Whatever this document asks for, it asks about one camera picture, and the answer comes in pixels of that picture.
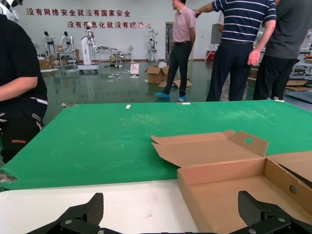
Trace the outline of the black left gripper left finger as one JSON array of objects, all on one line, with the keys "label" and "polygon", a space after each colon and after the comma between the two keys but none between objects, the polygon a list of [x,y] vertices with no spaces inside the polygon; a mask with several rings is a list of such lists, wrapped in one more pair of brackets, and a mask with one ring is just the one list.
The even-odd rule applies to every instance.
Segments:
[{"label": "black left gripper left finger", "polygon": [[99,226],[104,214],[103,193],[89,202],[68,208],[57,220],[31,231],[31,234],[104,234]]}]

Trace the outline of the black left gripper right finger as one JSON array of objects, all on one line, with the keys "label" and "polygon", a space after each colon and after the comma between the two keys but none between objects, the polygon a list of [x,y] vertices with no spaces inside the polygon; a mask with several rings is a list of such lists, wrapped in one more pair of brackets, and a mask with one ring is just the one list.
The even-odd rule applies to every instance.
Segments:
[{"label": "black left gripper right finger", "polygon": [[235,234],[310,234],[311,224],[293,218],[275,204],[256,200],[247,191],[238,193],[238,212],[247,227]]}]

